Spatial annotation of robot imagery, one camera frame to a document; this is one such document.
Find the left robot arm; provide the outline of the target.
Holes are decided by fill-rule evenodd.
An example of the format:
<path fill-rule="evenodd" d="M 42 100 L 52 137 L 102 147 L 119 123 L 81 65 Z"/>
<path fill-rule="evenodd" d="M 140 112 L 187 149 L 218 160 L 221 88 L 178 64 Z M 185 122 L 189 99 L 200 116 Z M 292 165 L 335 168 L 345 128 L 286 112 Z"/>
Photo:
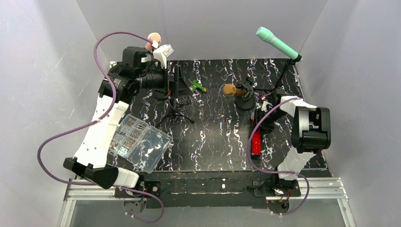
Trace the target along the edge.
<path fill-rule="evenodd" d="M 63 167 L 104 189 L 112 186 L 134 188 L 140 176 L 107 163 L 107 154 L 129 102 L 140 89 L 153 90 L 156 99 L 167 100 L 190 94 L 180 67 L 174 68 L 174 80 L 168 79 L 167 58 L 170 44 L 157 49 L 129 46 L 122 61 L 112 62 L 98 91 L 96 109 L 88 131 L 73 157 L 65 158 Z"/>

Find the black round base clip stand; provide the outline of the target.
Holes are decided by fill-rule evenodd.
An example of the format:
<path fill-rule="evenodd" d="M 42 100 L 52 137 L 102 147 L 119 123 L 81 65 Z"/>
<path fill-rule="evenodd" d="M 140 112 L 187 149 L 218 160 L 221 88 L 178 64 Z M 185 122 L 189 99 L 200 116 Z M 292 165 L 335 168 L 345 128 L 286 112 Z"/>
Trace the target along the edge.
<path fill-rule="evenodd" d="M 165 101 L 169 99 L 169 91 L 165 89 L 153 89 L 152 95 L 158 101 Z"/>

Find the black tripod shock mount stand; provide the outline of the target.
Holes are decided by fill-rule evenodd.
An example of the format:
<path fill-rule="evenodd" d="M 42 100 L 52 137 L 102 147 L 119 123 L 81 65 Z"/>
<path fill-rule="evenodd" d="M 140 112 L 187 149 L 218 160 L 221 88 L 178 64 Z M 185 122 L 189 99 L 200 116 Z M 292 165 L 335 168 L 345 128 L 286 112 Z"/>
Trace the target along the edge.
<path fill-rule="evenodd" d="M 192 104 L 192 100 L 190 96 L 183 96 L 178 98 L 169 98 L 168 99 L 169 111 L 161 118 L 160 122 L 156 124 L 156 128 L 160 126 L 162 122 L 164 122 L 169 117 L 182 117 L 186 120 L 189 120 L 190 123 L 195 123 L 190 117 L 187 117 L 183 114 Z"/>

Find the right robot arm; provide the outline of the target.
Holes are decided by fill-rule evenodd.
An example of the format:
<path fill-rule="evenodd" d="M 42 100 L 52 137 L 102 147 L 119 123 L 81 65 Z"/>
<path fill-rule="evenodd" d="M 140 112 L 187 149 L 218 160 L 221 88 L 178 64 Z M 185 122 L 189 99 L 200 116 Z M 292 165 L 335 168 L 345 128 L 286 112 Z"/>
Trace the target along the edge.
<path fill-rule="evenodd" d="M 272 107 L 254 126 L 249 140 L 264 122 L 275 122 L 284 115 L 293 118 L 291 147 L 284 160 L 270 171 L 271 189 L 292 190 L 306 163 L 331 144 L 331 119 L 327 107 L 317 107 L 293 95 L 277 95 Z"/>

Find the red glitter microphone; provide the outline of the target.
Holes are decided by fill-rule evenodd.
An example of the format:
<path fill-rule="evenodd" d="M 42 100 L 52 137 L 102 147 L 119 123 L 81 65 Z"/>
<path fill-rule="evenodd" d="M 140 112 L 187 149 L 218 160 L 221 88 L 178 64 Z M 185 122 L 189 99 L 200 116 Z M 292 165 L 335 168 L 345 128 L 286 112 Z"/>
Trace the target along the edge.
<path fill-rule="evenodd" d="M 262 139 L 261 139 L 261 128 L 258 127 L 253 138 L 251 145 L 252 159 L 257 159 L 262 155 Z"/>

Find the pink microphone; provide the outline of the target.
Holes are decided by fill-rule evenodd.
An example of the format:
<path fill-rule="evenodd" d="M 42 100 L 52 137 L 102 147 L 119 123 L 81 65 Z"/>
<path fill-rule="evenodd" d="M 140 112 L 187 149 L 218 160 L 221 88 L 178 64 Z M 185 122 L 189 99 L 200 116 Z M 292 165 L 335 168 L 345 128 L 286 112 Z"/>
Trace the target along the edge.
<path fill-rule="evenodd" d="M 148 51 L 153 51 L 160 46 L 161 36 L 159 33 L 154 32 L 148 35 L 148 40 L 150 42 L 146 43 L 144 48 Z"/>

